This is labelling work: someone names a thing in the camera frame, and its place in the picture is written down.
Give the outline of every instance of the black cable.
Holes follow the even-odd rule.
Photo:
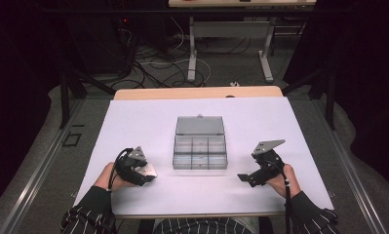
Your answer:
[[[109,176],[109,181],[108,181],[108,192],[112,192],[112,184],[114,183],[114,179],[115,179],[115,177],[116,177],[116,175],[114,176],[114,173],[115,173],[115,167],[116,167],[116,164],[117,164],[117,161],[118,161],[118,159],[122,156],[122,154],[124,153],[124,152],[126,152],[128,149],[124,149],[124,150],[122,150],[119,154],[118,154],[118,156],[116,157],[116,159],[115,159],[115,162],[114,162],[114,166],[112,167],[112,170],[111,170],[111,175]]]
[[[286,174],[283,171],[283,169],[279,168],[274,162],[270,162],[270,161],[264,161],[264,162],[274,166],[279,171],[279,173],[282,175],[283,180],[285,182],[285,188],[286,188],[286,211],[285,211],[286,233],[290,234],[291,233],[291,208],[292,208],[291,185],[290,185],[289,180],[286,177]]]

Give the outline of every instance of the person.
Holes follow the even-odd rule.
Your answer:
[[[108,189],[113,166],[113,163],[107,164],[78,205],[64,214],[60,225],[61,233],[116,233],[115,214],[111,210],[111,191]],[[284,174],[290,182],[293,233],[339,233],[335,227],[337,214],[328,209],[320,209],[312,203],[300,189],[291,165],[284,166]],[[281,175],[269,179],[266,183],[279,195],[286,197],[287,189]],[[124,186],[134,185],[115,176],[112,192]],[[157,219],[153,233],[259,233],[258,223],[250,220],[253,219],[240,217]]]

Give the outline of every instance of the standing desk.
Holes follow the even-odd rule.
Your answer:
[[[176,8],[215,8],[215,7],[279,7],[315,5],[316,0],[170,0],[170,7]],[[270,42],[273,37],[275,18],[270,21],[194,21],[190,17],[190,59],[188,64],[188,81],[195,80],[197,51],[196,37],[252,37],[264,38],[263,50],[258,51],[264,78],[272,83],[273,75],[267,61]]]
[[[226,170],[174,170],[178,116],[222,116]],[[291,105],[277,87],[121,90],[110,102],[77,204],[103,167],[127,147],[141,146],[158,177],[112,194],[122,218],[279,215],[285,199],[270,186],[251,188],[237,174],[258,170],[252,152],[260,141],[285,139],[275,148],[292,164],[301,188],[321,208],[333,209]]]

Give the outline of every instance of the black curtain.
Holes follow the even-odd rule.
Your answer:
[[[315,8],[351,4],[318,0]],[[389,1],[358,1],[347,16],[310,19],[285,81],[294,84],[329,61],[336,75],[335,100],[356,129],[351,150],[389,181]],[[310,84],[319,86],[323,78]]]
[[[23,1],[0,1],[0,196],[47,117],[58,85],[49,41]]]

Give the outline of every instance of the forearm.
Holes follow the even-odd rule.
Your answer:
[[[291,203],[294,233],[339,233],[334,227],[337,214],[318,208],[303,191],[293,196]]]
[[[63,216],[60,232],[95,233],[96,230],[111,230],[115,216],[111,211],[111,193],[93,186],[77,206]]]

